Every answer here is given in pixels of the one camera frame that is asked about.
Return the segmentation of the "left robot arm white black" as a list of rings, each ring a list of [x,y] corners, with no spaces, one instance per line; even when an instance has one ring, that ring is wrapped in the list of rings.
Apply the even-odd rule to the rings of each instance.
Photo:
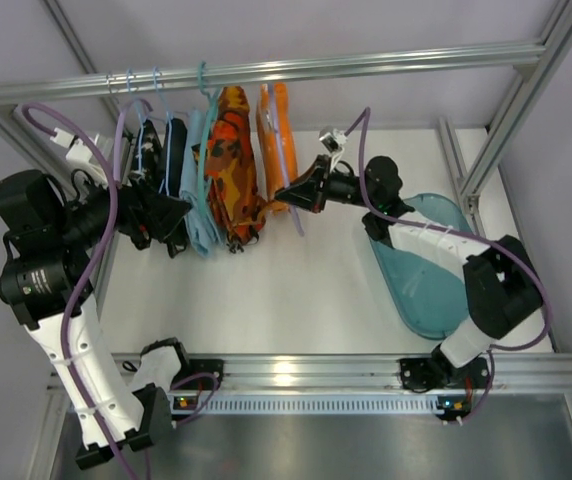
[[[143,348],[131,380],[110,353],[98,320],[91,274],[115,233],[138,250],[164,244],[170,256],[185,247],[186,202],[160,195],[142,180],[119,184],[101,167],[95,142],[74,139],[68,155],[88,193],[67,199],[60,183],[36,169],[0,181],[6,261],[0,299],[48,356],[82,430],[76,461],[89,469],[155,445],[171,427],[171,388],[193,372],[183,344],[170,337]]]

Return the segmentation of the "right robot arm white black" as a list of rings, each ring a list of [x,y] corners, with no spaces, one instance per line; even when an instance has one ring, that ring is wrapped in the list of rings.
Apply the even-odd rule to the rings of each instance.
[[[467,317],[427,357],[401,361],[404,389],[426,393],[453,388],[480,373],[482,355],[546,303],[542,284],[522,243],[509,235],[490,241],[453,230],[427,217],[399,196],[403,182],[395,162],[376,156],[358,173],[337,173],[326,156],[277,200],[312,213],[327,202],[364,207],[369,238],[395,252],[407,252],[449,272],[466,291]]]

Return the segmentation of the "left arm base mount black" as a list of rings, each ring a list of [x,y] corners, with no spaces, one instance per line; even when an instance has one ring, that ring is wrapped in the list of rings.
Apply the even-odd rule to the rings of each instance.
[[[191,357],[188,364],[171,381],[172,391],[217,390],[225,373],[225,361],[222,358]]]

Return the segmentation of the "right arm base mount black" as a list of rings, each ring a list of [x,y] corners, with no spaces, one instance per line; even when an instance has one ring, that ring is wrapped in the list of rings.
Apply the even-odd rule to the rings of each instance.
[[[402,388],[415,393],[467,387],[484,389],[489,373],[483,357],[459,368],[439,356],[406,357],[399,361],[399,366]]]

